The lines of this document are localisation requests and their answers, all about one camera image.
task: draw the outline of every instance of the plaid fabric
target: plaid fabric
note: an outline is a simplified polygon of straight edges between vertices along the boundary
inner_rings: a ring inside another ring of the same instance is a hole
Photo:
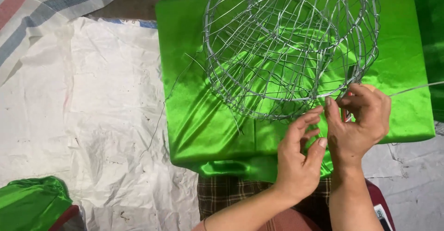
[[[238,201],[268,189],[272,183],[247,181],[234,176],[204,178],[199,176],[197,198],[200,219],[220,211]],[[321,179],[316,190],[293,206],[293,209],[312,219],[322,230],[331,230],[328,201],[331,179]]]

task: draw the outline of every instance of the white plastic sheet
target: white plastic sheet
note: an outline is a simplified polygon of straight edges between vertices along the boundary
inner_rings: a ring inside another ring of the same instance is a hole
[[[199,222],[197,175],[170,163],[165,111],[159,119],[157,30],[78,18],[21,62],[0,87],[2,186],[62,178],[89,230]]]

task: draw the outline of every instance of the green satin cloth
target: green satin cloth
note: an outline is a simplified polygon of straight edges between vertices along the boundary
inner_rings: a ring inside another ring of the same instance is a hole
[[[171,162],[202,176],[233,175],[274,182],[277,145],[289,121],[270,123],[231,113],[210,90],[207,75],[199,66],[206,57],[201,51],[207,1],[163,0],[156,5]],[[427,83],[414,1],[380,0],[380,5],[380,54],[363,83],[386,94]],[[393,97],[390,125],[390,133],[381,143],[434,137],[428,88]],[[318,127],[319,136],[326,136],[323,116]],[[327,149],[321,176],[328,177],[332,169]]]
[[[430,83],[444,81],[444,0],[415,0]],[[433,117],[444,122],[444,84],[430,86]]]
[[[48,230],[71,204],[56,177],[12,181],[0,188],[0,230]]]

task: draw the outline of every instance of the wire frame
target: wire frame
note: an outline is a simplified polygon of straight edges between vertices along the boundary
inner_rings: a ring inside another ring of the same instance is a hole
[[[378,0],[208,0],[205,69],[231,109],[303,114],[360,82],[378,55]]]

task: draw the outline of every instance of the right hand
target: right hand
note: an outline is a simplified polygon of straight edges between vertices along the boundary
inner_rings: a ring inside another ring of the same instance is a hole
[[[348,88],[354,95],[338,103],[325,98],[328,124],[328,144],[335,165],[361,166],[364,154],[377,144],[388,130],[391,99],[380,90],[352,83]],[[339,106],[351,112],[356,121],[342,122]]]

